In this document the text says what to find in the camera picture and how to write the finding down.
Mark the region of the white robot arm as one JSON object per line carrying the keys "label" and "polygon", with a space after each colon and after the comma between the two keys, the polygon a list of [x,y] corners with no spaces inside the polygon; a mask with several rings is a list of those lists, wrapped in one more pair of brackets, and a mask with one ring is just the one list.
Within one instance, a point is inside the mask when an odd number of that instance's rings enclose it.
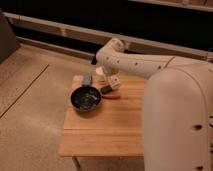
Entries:
{"label": "white robot arm", "polygon": [[128,54],[117,38],[96,59],[108,75],[123,70],[147,79],[142,97],[145,171],[211,171],[212,62]]}

